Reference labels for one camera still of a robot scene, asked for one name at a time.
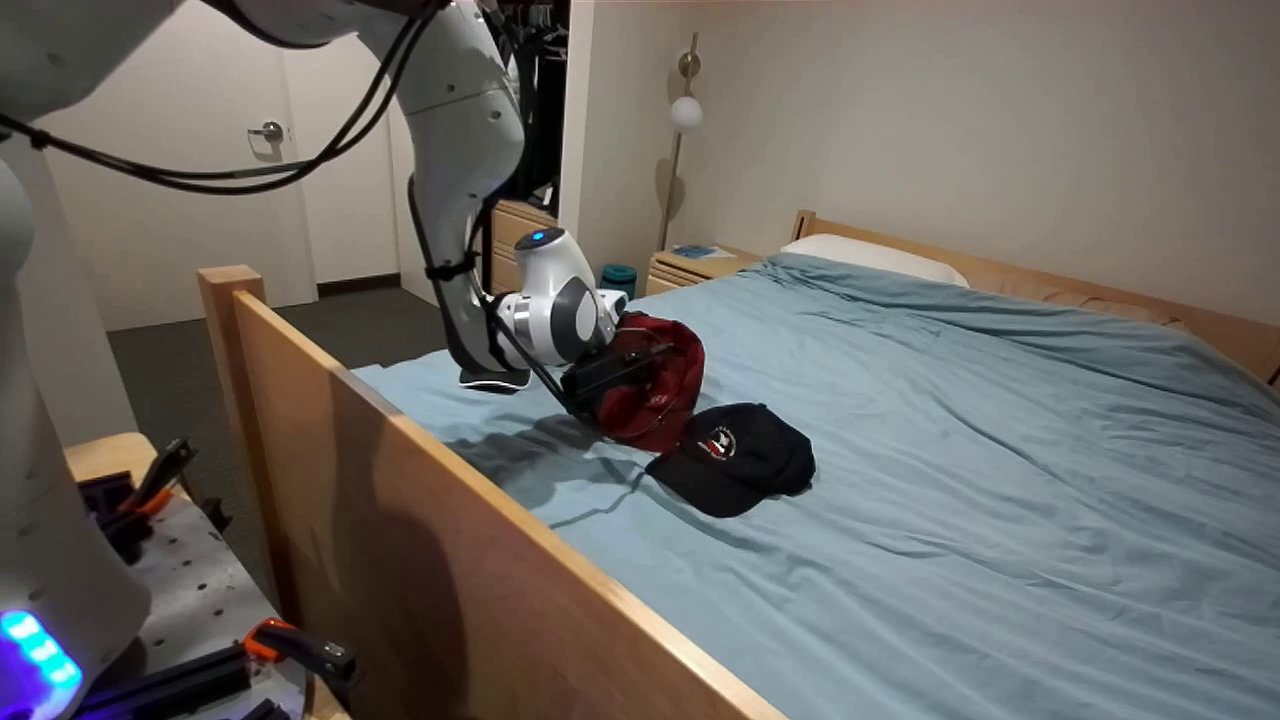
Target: cap logo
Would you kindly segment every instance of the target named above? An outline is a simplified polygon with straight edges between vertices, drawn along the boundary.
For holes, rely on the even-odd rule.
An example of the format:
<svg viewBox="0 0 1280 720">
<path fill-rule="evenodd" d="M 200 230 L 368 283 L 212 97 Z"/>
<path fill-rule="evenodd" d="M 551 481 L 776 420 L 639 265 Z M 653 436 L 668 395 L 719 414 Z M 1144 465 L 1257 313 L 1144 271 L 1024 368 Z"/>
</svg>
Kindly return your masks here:
<svg viewBox="0 0 1280 720">
<path fill-rule="evenodd" d="M 703 441 L 696 441 L 696 449 L 703 449 L 715 465 L 735 455 L 735 436 L 733 426 L 710 426 Z"/>
</svg>

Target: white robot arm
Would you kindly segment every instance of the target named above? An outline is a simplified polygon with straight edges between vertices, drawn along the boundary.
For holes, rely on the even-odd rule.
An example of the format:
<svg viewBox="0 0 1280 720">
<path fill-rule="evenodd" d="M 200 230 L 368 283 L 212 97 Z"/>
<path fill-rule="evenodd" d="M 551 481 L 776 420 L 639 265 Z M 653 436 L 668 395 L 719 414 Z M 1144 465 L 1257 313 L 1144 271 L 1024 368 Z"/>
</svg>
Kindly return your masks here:
<svg viewBox="0 0 1280 720">
<path fill-rule="evenodd" d="M 476 388 L 519 388 L 528 368 L 587 358 L 612 341 L 620 296 L 594 292 L 583 250 L 566 230 L 528 234 L 519 254 L 528 288 L 484 296 L 476 288 L 470 225 L 484 199 L 510 177 L 523 128 L 498 46 L 476 0 L 207 0 L 253 37 L 314 46 L 359 33 L 376 51 L 392 44 L 402 15 L 418 39 L 399 58 L 396 100 L 417 147 L 409 202 L 418 226 L 426 275 L 440 296 L 447 351 Z M 173 4 L 0 4 L 0 141 L 35 141 L 27 124 L 83 100 Z M 146 597 L 129 578 L 95 522 L 83 514 L 55 436 L 42 420 L 16 308 L 16 271 L 31 245 L 31 208 L 0 161 L 0 645 L 2 626 L 35 621 L 53 630 L 77 672 L 35 715 L 55 715 L 119 656 Z"/>
</svg>

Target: black cable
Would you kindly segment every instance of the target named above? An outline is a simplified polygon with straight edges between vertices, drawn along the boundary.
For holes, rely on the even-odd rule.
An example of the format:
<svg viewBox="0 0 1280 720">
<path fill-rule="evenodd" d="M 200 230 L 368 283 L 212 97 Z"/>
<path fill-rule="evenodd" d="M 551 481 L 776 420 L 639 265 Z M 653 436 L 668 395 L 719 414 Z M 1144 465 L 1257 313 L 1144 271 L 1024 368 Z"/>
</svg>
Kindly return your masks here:
<svg viewBox="0 0 1280 720">
<path fill-rule="evenodd" d="M 396 39 L 387 44 L 387 56 L 379 58 L 368 90 L 359 97 L 359 102 L 350 106 L 350 116 L 339 124 L 339 131 L 311 156 L 311 161 L 297 161 L 297 165 L 276 165 L 276 168 L 228 168 L 228 172 L 181 172 L 181 168 L 157 168 L 157 165 L 139 165 L 139 161 L 125 161 L 125 156 L 113 156 L 113 150 L 99 150 L 99 147 L 88 147 L 88 144 L 71 144 L 71 141 L 58 141 L 42 128 L 27 128 L 12 116 L 0 116 L 0 128 L 16 131 L 16 136 L 27 136 L 31 147 L 58 147 L 77 161 L 88 161 L 88 165 L 99 165 L 99 168 L 113 168 L 113 172 L 125 172 L 125 177 L 137 177 L 137 180 L 146 180 L 146 183 L 160 183 L 160 189 L 174 189 L 174 191 L 204 191 L 204 194 L 256 194 L 256 191 L 270 191 L 270 189 L 283 189 L 283 183 L 297 183 L 304 177 L 311 177 L 314 168 L 322 168 L 328 161 L 350 150 L 387 113 L 399 78 L 402 78 L 402 66 L 409 66 L 409 56 L 411 46 L 418 44 L 424 26 L 433 23 L 433 15 L 409 15 L 396 33 Z"/>
</svg>

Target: blue bed sheet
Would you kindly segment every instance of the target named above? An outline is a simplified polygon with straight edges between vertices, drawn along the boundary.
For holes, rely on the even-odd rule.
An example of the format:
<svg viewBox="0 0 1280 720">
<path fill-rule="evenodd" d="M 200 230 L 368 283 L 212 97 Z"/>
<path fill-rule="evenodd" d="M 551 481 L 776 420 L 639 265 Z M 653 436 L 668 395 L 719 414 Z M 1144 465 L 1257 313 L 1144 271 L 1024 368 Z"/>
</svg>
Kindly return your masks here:
<svg viewBox="0 0 1280 720">
<path fill-rule="evenodd" d="M 538 388 L 359 377 L 788 715 L 1280 715 L 1280 404 L 1209 348 L 801 254 L 639 308 L 807 497 L 706 521 Z"/>
</svg>

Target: bed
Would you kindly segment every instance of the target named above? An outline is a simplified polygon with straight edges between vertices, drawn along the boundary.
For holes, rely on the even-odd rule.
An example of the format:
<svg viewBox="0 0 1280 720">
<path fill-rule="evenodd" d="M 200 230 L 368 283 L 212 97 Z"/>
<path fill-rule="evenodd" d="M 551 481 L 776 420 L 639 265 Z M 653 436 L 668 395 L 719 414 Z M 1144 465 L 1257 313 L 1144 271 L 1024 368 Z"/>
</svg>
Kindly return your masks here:
<svg viewBox="0 0 1280 720">
<path fill-rule="evenodd" d="M 703 408 L 812 436 L 815 488 L 738 521 L 538 392 L 339 368 L 248 268 L 200 271 L 281 609 L 357 645 L 359 715 L 1280 710 L 1274 329 L 794 234 L 976 292 L 772 254 L 642 301 L 703 337 Z"/>
</svg>

